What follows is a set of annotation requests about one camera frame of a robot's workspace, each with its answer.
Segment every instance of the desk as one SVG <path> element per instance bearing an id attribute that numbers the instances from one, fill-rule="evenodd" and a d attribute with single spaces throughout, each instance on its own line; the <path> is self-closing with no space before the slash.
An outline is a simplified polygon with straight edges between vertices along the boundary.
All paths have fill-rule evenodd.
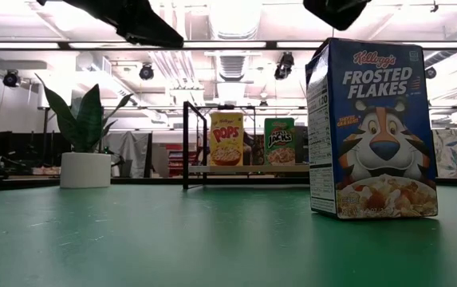
<path id="1" fill-rule="evenodd" d="M 434 219 L 339 222 L 307 188 L 0 192 L 0 287 L 457 286 L 457 187 Z"/>

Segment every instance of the ceiling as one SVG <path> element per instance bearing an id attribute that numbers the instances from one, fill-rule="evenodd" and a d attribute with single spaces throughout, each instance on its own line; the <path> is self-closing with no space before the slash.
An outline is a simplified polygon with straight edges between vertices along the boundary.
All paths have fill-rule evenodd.
<path id="1" fill-rule="evenodd" d="M 215 37 L 209 26 L 210 7 L 221 0 L 155 0 L 155 11 L 168 19 L 187 40 L 208 41 Z M 439 9 L 434 9 L 428 0 L 373 0 L 359 19 L 344 32 L 336 31 L 314 17 L 302 6 L 302 0 L 261 0 L 258 29 L 254 40 L 311 40 L 322 41 L 327 37 L 347 37 L 374 41 L 456 41 L 457 0 L 437 0 Z M 244 9 L 236 5 L 225 11 L 232 25 L 244 18 Z M 116 31 L 86 13 L 64 2 L 50 1 L 44 7 L 35 1 L 0 0 L 0 41 L 120 41 Z M 271 105 L 305 105 L 304 65 L 313 51 L 293 51 L 295 66 L 290 76 L 283 81 L 274 79 L 276 63 L 284 51 L 258 51 L 247 58 L 247 72 L 241 80 L 244 84 L 228 84 L 229 90 L 242 90 L 237 96 L 238 104 L 258 104 L 262 94 Z M 192 51 L 191 63 L 198 84 L 193 88 L 202 91 L 202 104 L 219 101 L 219 65 L 217 57 L 204 51 Z M 425 56 L 434 52 L 425 52 Z M 139 71 L 142 63 L 154 62 L 145 51 L 92 52 L 96 59 L 105 57 L 112 66 L 112 75 L 128 91 L 140 94 L 148 104 L 169 105 L 173 102 L 174 87 L 156 67 L 152 80 L 142 81 Z M 85 73 L 75 71 L 78 52 L 0 51 L 0 74 L 9 64 L 17 65 L 23 77 L 31 81 L 34 73 L 59 74 L 67 81 L 76 81 L 73 89 L 86 88 L 89 81 Z M 175 59 L 175 52 L 170 53 Z M 186 71 L 177 65 L 179 75 Z M 427 83 L 432 105 L 457 105 L 457 54 L 433 66 L 437 77 Z M 104 93 L 106 99 L 115 99 L 115 93 Z M 450 115 L 457 110 L 435 110 L 431 114 L 435 123 L 457 124 Z"/>

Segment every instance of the nutrition facts panel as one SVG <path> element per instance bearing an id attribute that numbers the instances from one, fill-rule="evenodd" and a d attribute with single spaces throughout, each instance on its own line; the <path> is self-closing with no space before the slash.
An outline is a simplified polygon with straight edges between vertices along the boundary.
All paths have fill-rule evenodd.
<path id="1" fill-rule="evenodd" d="M 324 79 L 308 93 L 309 185 L 314 210 L 336 212 L 329 95 Z"/>

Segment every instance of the wooden shelf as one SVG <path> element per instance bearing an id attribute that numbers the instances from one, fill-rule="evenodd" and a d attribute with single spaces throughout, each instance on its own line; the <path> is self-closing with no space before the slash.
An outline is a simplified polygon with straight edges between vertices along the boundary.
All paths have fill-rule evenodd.
<path id="1" fill-rule="evenodd" d="M 241 167 L 189 167 L 189 173 L 208 172 L 208 173 L 228 173 L 228 172 L 308 172 L 309 165 L 297 164 L 294 166 L 241 166 Z"/>

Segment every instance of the potted plant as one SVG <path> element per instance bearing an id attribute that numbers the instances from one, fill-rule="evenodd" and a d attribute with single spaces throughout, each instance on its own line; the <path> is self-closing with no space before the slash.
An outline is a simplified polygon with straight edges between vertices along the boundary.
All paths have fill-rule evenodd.
<path id="1" fill-rule="evenodd" d="M 74 152 L 66 152 L 61 156 L 60 186 L 108 187 L 111 183 L 111 156 L 95 153 L 95 150 L 116 122 L 108 124 L 109 117 L 124 107 L 132 95 L 124 96 L 115 110 L 103 118 L 99 85 L 95 85 L 83 97 L 79 112 L 74 117 L 63 98 L 47 88 L 40 77 L 38 79 L 44 85 L 49 106 L 56 113 L 61 134 L 74 146 Z"/>

